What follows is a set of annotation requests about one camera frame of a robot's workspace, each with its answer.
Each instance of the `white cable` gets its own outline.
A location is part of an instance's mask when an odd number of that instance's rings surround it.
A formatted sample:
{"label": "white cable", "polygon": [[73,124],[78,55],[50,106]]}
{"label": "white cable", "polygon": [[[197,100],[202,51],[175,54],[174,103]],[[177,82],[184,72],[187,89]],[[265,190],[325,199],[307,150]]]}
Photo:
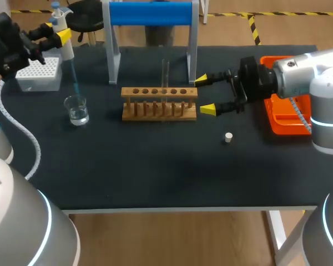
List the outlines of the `white cable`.
{"label": "white cable", "polygon": [[1,91],[4,87],[5,82],[3,80],[0,80],[0,111],[2,114],[16,127],[18,127],[31,141],[34,146],[34,149],[36,150],[36,160],[34,161],[34,165],[30,172],[24,177],[26,180],[29,180],[33,174],[37,171],[39,162],[41,161],[41,147],[39,147],[39,143],[35,136],[31,132],[29,132],[28,129],[26,129],[23,125],[21,125],[15,118],[13,118],[8,111],[5,109],[4,105],[2,104],[1,100]]}
{"label": "white cable", "polygon": [[312,133],[312,128],[309,125],[309,123],[307,123],[306,119],[304,118],[304,116],[302,115],[300,109],[298,108],[297,104],[295,103],[295,101],[293,100],[293,98],[289,98],[290,102],[293,106],[293,108],[295,109],[295,112],[297,113],[297,115],[299,116],[301,122],[305,125],[305,127],[307,128],[307,130]]}

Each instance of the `black stool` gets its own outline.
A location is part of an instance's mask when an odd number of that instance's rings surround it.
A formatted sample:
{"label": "black stool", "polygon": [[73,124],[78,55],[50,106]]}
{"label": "black stool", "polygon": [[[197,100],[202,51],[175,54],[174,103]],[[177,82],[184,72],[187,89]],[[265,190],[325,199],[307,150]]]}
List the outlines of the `black stool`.
{"label": "black stool", "polygon": [[78,42],[88,33],[89,45],[96,45],[95,32],[104,28],[102,3],[99,0],[82,0],[68,5],[74,13],[67,14],[67,26],[72,31],[80,32]]}

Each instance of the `orange tray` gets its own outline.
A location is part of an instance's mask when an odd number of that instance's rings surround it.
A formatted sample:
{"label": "orange tray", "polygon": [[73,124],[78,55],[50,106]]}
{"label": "orange tray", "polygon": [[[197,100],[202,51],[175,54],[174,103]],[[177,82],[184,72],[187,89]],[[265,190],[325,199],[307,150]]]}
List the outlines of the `orange tray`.
{"label": "orange tray", "polygon": [[[282,57],[262,57],[260,64],[264,64],[267,68],[272,68],[276,60],[289,58],[291,56]],[[311,125],[311,102],[308,95],[293,97],[298,108]],[[310,135],[304,124],[299,119],[295,109],[291,105],[289,99],[280,99],[273,94],[270,99],[264,100],[266,112],[273,132],[277,135]]]}

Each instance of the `water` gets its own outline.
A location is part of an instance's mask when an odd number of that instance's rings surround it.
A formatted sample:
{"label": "water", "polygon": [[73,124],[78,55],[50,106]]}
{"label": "water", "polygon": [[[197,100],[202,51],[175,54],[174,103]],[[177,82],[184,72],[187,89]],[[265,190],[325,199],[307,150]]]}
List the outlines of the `water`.
{"label": "water", "polygon": [[86,106],[78,106],[69,110],[70,121],[75,126],[85,125],[89,121],[88,109]]}

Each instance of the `wooden floor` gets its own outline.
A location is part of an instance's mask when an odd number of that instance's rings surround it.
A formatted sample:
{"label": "wooden floor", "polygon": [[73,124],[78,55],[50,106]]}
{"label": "wooden floor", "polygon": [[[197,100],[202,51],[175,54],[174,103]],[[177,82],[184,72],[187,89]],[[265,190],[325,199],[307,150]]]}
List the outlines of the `wooden floor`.
{"label": "wooden floor", "polygon": [[[12,9],[49,6],[45,0],[11,0]],[[209,7],[210,13],[271,11],[333,12],[333,0],[210,0]],[[22,29],[36,27],[48,17],[12,15]],[[256,16],[255,24],[263,45],[333,47],[333,17]],[[121,45],[145,46],[143,27],[119,27],[118,34]],[[74,45],[80,45],[77,36],[73,36]],[[97,40],[103,40],[102,32],[97,32]],[[174,45],[186,45],[187,41],[187,28],[176,28]],[[209,17],[207,25],[200,24],[198,42],[254,45],[248,21],[240,17]],[[288,235],[302,213],[286,211],[281,215]],[[268,227],[261,212],[80,214],[74,216],[74,223],[82,242],[80,266],[274,265]],[[299,257],[292,265],[303,262]]]}

